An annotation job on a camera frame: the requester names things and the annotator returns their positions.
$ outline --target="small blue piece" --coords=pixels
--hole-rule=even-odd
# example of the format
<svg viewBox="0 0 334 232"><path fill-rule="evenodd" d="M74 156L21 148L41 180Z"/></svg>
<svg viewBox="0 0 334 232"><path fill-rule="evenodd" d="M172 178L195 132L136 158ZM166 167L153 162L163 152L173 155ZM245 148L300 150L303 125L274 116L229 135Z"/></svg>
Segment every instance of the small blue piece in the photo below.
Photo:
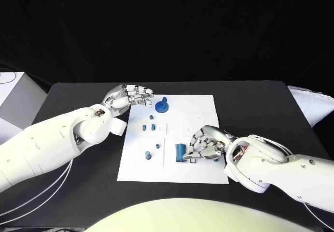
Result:
<svg viewBox="0 0 334 232"><path fill-rule="evenodd" d="M146 159L147 159L147 160L152 159L152 154L150 154L149 151L146 152Z"/></svg>
<svg viewBox="0 0 334 232"><path fill-rule="evenodd" d="M186 154L186 145L178 144L176 145L176 161L186 163L188 161L183 159L183 155Z"/></svg>
<svg viewBox="0 0 334 232"><path fill-rule="evenodd" d="M167 97L163 97L163 100L156 104L156 111L165 113L169 110Z"/></svg>

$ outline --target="black table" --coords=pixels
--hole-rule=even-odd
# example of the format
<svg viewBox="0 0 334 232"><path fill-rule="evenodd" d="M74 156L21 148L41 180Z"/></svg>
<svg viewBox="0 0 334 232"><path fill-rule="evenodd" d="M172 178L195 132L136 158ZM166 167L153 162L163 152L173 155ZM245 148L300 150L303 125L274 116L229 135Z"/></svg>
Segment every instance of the black table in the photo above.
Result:
<svg viewBox="0 0 334 232"><path fill-rule="evenodd" d="M35 123L100 103L107 92L119 84L55 84ZM137 84L152 88L156 94L214 95L221 128L237 136L261 135L280 142L296 154L330 159L283 82ZM129 113L130 111L120 117L124 121L129 119ZM322 225L304 205L275 186L260 194L232 180L229 185L117 181L124 137L126 135L120 137L111 134L100 145L93 146L75 158L68 180L51 201L32 214L5 226L90 227L132 205L163 198L224 201L268 212L300 225L309 227ZM49 186L64 172L65 166L16 184L0 194L2 212L29 200ZM51 193L11 216L0 217L0 221L26 213L45 201ZM313 209L323 220L334 225L332 220L334 215Z"/></svg>

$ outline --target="white paper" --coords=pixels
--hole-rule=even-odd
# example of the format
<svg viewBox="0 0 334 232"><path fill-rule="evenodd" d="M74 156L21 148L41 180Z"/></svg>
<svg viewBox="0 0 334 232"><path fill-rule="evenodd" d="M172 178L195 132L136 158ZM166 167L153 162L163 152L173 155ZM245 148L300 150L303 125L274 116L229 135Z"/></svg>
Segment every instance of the white paper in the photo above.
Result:
<svg viewBox="0 0 334 232"><path fill-rule="evenodd" d="M169 111L159 113L155 106L163 97L167 97ZM224 158L218 162L205 159L196 163L176 162L176 144L186 144L189 152L195 132L205 125L219 127L214 96L155 95L152 101L152 108L132 107L119 181L228 184ZM152 124L160 128L157 131L152 130Z"/></svg>

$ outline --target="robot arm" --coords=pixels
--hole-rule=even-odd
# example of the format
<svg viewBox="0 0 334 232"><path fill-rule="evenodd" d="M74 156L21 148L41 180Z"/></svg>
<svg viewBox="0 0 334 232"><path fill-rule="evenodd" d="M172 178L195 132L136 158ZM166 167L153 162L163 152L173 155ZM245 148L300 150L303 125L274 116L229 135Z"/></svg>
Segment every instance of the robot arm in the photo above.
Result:
<svg viewBox="0 0 334 232"><path fill-rule="evenodd" d="M214 143L209 141L212 144L203 146L201 152L192 152L193 141L202 139L211 139ZM297 201L334 213L332 160L294 155L281 144L260 136L237 138L219 128L205 126L193 136L191 152L185 154L185 159L215 160L225 152L225 174L250 190L264 193L274 184Z"/></svg>
<svg viewBox="0 0 334 232"><path fill-rule="evenodd" d="M150 89L120 85L108 92L101 104L28 127L0 145L0 192L21 181L60 168L106 140L110 132L123 135L127 123L116 116L132 105L152 107L149 97L153 97Z"/></svg>

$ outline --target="black curtain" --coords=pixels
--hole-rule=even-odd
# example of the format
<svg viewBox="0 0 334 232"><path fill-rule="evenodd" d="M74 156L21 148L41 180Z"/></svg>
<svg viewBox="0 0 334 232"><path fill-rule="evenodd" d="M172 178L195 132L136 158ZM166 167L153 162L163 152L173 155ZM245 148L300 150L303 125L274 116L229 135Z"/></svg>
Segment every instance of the black curtain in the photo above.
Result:
<svg viewBox="0 0 334 232"><path fill-rule="evenodd" d="M332 94L330 3L35 0L0 8L0 67L47 86L271 79Z"/></svg>

